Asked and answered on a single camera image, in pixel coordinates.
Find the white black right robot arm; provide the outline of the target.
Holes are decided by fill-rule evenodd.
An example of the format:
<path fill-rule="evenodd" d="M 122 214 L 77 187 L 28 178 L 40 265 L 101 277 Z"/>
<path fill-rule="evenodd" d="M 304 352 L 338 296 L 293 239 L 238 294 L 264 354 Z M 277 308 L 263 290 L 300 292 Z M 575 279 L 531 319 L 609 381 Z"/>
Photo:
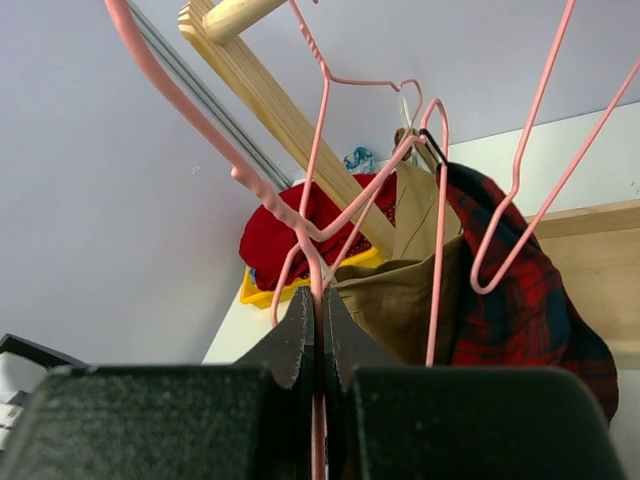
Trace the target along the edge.
<path fill-rule="evenodd" d="M 229 365 L 91 366 L 1 341 L 5 479 L 621 479 L 554 368 L 408 367 L 299 290 Z"/>

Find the blue floral skirt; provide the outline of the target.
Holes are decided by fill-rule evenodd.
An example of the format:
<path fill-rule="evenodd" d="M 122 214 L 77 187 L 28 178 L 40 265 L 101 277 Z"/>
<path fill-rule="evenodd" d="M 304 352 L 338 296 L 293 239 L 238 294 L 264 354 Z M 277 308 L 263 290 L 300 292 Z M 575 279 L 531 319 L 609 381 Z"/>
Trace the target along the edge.
<path fill-rule="evenodd" d="M 345 168 L 352 175 L 373 174 L 376 171 L 374 154 L 366 147 L 358 146 L 343 157 Z"/>

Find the dark red polka-dot skirt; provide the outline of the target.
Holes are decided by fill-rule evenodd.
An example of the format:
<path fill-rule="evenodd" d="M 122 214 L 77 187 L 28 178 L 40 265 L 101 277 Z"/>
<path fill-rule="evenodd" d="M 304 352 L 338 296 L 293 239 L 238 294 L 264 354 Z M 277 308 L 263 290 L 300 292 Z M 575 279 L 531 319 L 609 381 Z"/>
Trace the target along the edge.
<path fill-rule="evenodd" d="M 395 241 L 396 192 L 396 174 L 391 173 L 381 184 L 360 227 L 361 235 L 384 260 L 391 258 Z"/>

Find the plain red skirt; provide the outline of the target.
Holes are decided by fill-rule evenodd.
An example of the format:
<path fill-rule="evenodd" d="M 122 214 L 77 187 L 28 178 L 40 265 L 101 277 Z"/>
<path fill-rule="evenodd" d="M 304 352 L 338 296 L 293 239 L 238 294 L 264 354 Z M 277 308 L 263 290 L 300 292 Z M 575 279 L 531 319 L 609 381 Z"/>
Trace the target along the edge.
<path fill-rule="evenodd" d="M 374 174 L 355 175 L 357 182 L 364 188 L 374 178 Z M 383 183 L 375 204 L 395 226 L 395 206 L 397 176 L 392 173 Z M 298 210 L 303 193 L 303 185 L 294 186 L 280 193 L 282 200 L 294 210 Z M 306 217 L 318 229 L 326 228 L 341 213 L 341 210 L 313 182 L 307 202 Z M 313 242 L 316 250 L 328 265 L 332 265 L 344 247 L 353 223 L 347 223 L 336 235 L 324 242 Z M 276 288 L 283 263 L 289 251 L 296 245 L 295 232 L 276 219 L 264 206 L 260 206 L 248 220 L 239 244 L 239 255 L 246 266 L 253 271 L 253 281 L 262 291 Z M 362 233 L 355 236 L 346 258 L 369 250 L 371 243 Z M 309 276 L 309 266 L 304 253 L 299 251 L 292 260 L 285 285 L 296 278 Z"/>

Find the red plaid skirt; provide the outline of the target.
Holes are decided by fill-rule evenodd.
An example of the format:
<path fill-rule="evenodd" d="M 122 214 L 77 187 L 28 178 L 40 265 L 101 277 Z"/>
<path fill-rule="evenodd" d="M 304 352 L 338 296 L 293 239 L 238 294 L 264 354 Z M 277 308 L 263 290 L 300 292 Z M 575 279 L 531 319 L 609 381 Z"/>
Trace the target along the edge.
<path fill-rule="evenodd" d="M 450 163 L 446 197 L 458 216 L 465 260 L 478 254 L 496 207 L 506 197 L 484 174 Z M 528 224 L 510 203 L 485 254 L 479 282 L 488 283 Z M 581 318 L 559 270 L 534 235 L 527 240 L 499 284 L 480 295 L 463 281 L 451 364 L 455 366 L 554 366 L 579 377 L 608 422 L 618 410 L 618 375 L 603 339 Z"/>

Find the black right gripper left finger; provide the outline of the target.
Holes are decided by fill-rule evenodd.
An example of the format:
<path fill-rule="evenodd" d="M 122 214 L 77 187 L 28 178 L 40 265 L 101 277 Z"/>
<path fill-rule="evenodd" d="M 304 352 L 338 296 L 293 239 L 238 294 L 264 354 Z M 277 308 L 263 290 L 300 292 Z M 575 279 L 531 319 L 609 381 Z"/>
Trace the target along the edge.
<path fill-rule="evenodd" d="M 310 479 L 308 288 L 229 365 L 88 365 L 6 338 L 46 374 L 5 424 L 5 479 Z"/>

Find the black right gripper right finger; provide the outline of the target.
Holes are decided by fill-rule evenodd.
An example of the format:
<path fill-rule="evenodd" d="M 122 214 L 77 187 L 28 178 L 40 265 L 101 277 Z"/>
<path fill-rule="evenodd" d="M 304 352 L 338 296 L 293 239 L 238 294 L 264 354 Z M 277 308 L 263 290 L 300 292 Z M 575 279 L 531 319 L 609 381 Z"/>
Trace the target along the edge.
<path fill-rule="evenodd" d="M 323 299 L 331 479 L 621 479 L 605 417 L 554 367 L 403 365 Z"/>

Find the pink hanger of red skirt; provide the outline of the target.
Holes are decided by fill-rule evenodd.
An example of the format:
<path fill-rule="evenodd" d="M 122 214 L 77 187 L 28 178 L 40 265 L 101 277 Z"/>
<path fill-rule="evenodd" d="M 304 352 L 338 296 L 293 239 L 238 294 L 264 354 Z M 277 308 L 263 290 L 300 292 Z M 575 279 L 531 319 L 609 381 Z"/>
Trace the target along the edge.
<path fill-rule="evenodd" d="M 509 188 L 512 159 L 565 4 L 498 1 L 483 19 L 487 85 L 474 109 L 488 121 L 478 140 L 453 148 L 457 161 Z M 578 1 L 559 49 L 521 164 L 515 202 L 537 212 L 639 60 L 636 1 Z M 639 197 L 639 82 L 633 80 L 562 188 L 554 211 Z"/>

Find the pink hanger of plaid skirt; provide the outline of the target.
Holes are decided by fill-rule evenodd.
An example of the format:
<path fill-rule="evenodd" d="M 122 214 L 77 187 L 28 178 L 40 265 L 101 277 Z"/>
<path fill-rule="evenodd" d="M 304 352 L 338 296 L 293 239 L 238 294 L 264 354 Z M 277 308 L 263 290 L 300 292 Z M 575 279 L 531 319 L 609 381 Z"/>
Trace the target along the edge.
<path fill-rule="evenodd" d="M 330 83 L 341 83 L 345 85 L 355 86 L 381 86 L 388 85 L 391 88 L 402 92 L 402 87 L 396 85 L 393 82 L 387 81 L 356 81 L 347 80 L 335 77 L 329 67 L 326 65 L 325 59 L 321 54 L 315 39 L 309 29 L 307 22 L 300 11 L 296 1 L 287 1 L 294 14 L 296 15 L 300 24 L 300 31 L 303 37 L 306 39 L 312 54 L 316 58 L 321 72 L 324 78 L 324 90 L 321 99 L 320 110 L 318 119 L 316 122 L 316 128 L 314 131 L 314 137 L 311 146 L 311 153 L 309 158 L 309 166 L 306 170 L 306 178 L 304 183 L 305 191 L 303 198 L 301 199 L 299 211 L 294 211 L 285 202 L 282 201 L 280 196 L 276 194 L 273 188 L 267 183 L 257 171 L 249 165 L 249 163 L 242 157 L 242 155 L 236 150 L 234 146 L 223 136 L 223 134 L 202 114 L 202 112 L 195 106 L 195 104 L 184 94 L 184 92 L 177 86 L 177 84 L 171 80 L 166 74 L 165 70 L 155 59 L 149 48 L 144 41 L 140 30 L 134 21 L 127 1 L 104 1 L 107 11 L 111 17 L 114 27 L 120 35 L 120 38 L 124 42 L 125 46 L 129 50 L 132 58 L 156 87 L 156 89 L 168 100 L 174 108 L 181 113 L 181 115 L 214 147 L 216 148 L 231 165 L 231 176 L 237 182 L 242 184 L 245 188 L 253 192 L 256 197 L 262 202 L 263 206 L 269 210 L 275 218 L 287 225 L 292 229 L 298 239 L 297 249 L 302 249 L 306 256 L 306 259 L 310 267 L 311 278 L 311 295 L 313 299 L 313 313 L 316 315 L 322 315 L 323 313 L 323 295 L 326 287 L 329 284 L 329 277 L 323 280 L 321 271 L 321 257 L 313 245 L 312 240 L 324 241 L 330 236 L 333 236 L 335 232 L 341 229 L 346 222 L 352 220 L 352 217 L 358 213 L 361 207 L 365 206 L 365 200 L 367 201 L 366 208 L 363 208 L 362 215 L 358 222 L 354 226 L 352 233 L 356 233 L 355 229 L 360 226 L 364 221 L 364 217 L 368 212 L 371 205 L 374 203 L 374 187 L 378 187 L 379 184 L 388 176 L 391 172 L 391 168 L 395 165 L 394 162 L 398 162 L 400 156 L 404 155 L 404 150 L 410 146 L 413 142 L 426 139 L 426 133 L 421 136 L 406 137 L 398 147 L 396 154 L 392 157 L 393 161 L 378 174 L 375 181 L 370 184 L 368 190 L 365 193 L 359 194 L 355 200 L 353 200 L 341 215 L 324 230 L 319 230 L 316 226 L 310 223 L 305 217 L 306 213 L 306 201 L 309 195 L 311 182 L 313 180 L 313 174 L 315 171 L 315 163 L 318 146 L 322 137 L 322 130 L 324 127 L 325 115 L 328 106 Z M 426 359 L 425 365 L 430 367 L 433 365 L 435 357 L 435 343 L 437 336 L 438 325 L 438 313 L 440 303 L 440 286 L 441 286 L 441 274 L 442 274 L 442 260 L 444 251 L 444 204 L 446 200 L 446 194 L 441 193 L 438 203 L 438 225 L 436 231 L 436 251 L 435 251 L 435 266 L 433 274 L 433 290 L 429 320 L 429 331 L 426 340 Z M 291 255 L 296 254 L 296 248 L 293 249 Z M 324 327 L 322 325 L 313 327 L 314 339 L 321 341 L 321 345 L 316 348 L 316 354 L 320 355 L 320 358 L 316 358 L 316 379 L 319 380 L 319 386 L 316 388 L 313 394 L 312 401 L 312 420 L 311 420 L 311 479 L 326 479 L 326 473 L 328 473 L 328 467 L 326 463 L 326 412 L 325 412 L 325 393 L 324 393 L 324 380 L 318 375 L 324 375 L 324 353 L 323 344 L 324 340 Z"/>

